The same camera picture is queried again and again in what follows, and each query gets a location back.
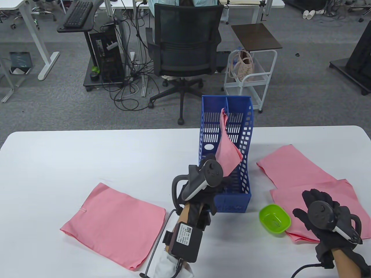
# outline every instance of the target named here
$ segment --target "folded pink cloth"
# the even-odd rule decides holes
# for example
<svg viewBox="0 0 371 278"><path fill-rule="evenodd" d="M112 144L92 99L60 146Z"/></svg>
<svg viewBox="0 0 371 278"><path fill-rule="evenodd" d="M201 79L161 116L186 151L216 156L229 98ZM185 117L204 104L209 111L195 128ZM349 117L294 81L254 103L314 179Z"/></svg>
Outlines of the folded pink cloth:
<svg viewBox="0 0 371 278"><path fill-rule="evenodd" d="M135 270L148 256L165 213L164 208L100 183L61 230L98 254Z"/></svg>
<svg viewBox="0 0 371 278"><path fill-rule="evenodd" d="M293 145L279 148L260 160L257 165L264 170L277 188L336 181Z"/></svg>
<svg viewBox="0 0 371 278"><path fill-rule="evenodd" d="M220 113L220 130L221 138L219 142L218 149L216 150L215 158L219 162L223 169L223 176L229 176L232 171L237 167L242 161L242 153L240 150L232 143L229 139L226 125L228 121L228 115L225 113L224 108Z"/></svg>
<svg viewBox="0 0 371 278"><path fill-rule="evenodd" d="M308 210L302 198L302 193L304 190L311 190L312 188L327 192L334 201L339 202L341 206L347 206L352 214L358 215L362 222L362 239L371 238L371 219L369 215L359 203L352 185L346 179L341 179L339 181L307 184L270 191L273 201L281 206L291 218L291 227L286 232L293 241L318 241L318 238L305 228L303 222L292 214L295 208L300 208L304 211Z"/></svg>

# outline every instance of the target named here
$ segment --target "blue plastic file holder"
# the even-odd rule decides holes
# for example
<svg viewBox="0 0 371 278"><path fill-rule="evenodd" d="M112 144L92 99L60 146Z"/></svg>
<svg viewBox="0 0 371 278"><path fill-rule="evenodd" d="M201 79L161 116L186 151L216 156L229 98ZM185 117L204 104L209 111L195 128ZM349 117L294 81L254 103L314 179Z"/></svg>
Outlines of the blue plastic file holder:
<svg viewBox="0 0 371 278"><path fill-rule="evenodd" d="M243 155L242 162L230 174L231 184L215 196L218 212L246 212L251 198L247 155L253 131L253 105L249 96L202 96L199 163L206 155L216 153L221 130L220 112L228 115L226 125L230 140Z"/></svg>

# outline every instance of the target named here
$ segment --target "computer tower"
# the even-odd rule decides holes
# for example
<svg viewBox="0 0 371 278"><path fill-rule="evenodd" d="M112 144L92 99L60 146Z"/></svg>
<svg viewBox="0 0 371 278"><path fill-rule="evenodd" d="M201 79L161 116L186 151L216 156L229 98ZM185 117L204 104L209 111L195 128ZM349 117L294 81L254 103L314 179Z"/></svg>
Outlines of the computer tower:
<svg viewBox="0 0 371 278"><path fill-rule="evenodd" d="M371 92L371 21L368 22L350 58L330 62L346 77L361 87L362 95Z"/></svg>
<svg viewBox="0 0 371 278"><path fill-rule="evenodd" d="M128 76L124 65L128 64L129 57L126 50L121 49L121 46L127 45L123 26L110 21L105 11L97 12L94 21L89 37L101 80L104 83L124 82Z"/></svg>

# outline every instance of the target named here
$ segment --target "keyboard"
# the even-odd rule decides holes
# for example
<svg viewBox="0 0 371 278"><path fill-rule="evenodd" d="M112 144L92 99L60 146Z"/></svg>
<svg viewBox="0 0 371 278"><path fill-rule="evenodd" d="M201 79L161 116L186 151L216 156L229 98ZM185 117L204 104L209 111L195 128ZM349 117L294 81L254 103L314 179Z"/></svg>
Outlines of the keyboard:
<svg viewBox="0 0 371 278"><path fill-rule="evenodd" d="M75 0L74 2L76 2L76 5L73 7L72 13L63 24L64 28L81 28L93 8L92 2L78 0Z"/></svg>

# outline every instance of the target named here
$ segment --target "black mesh chair back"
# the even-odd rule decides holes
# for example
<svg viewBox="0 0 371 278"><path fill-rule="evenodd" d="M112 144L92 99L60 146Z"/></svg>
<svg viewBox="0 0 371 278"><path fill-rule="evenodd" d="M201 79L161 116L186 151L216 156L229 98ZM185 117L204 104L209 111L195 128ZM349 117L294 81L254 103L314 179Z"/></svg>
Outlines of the black mesh chair back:
<svg viewBox="0 0 371 278"><path fill-rule="evenodd" d="M160 46L161 61L155 74L186 77L214 73L223 8L155 4L155 44Z"/></svg>

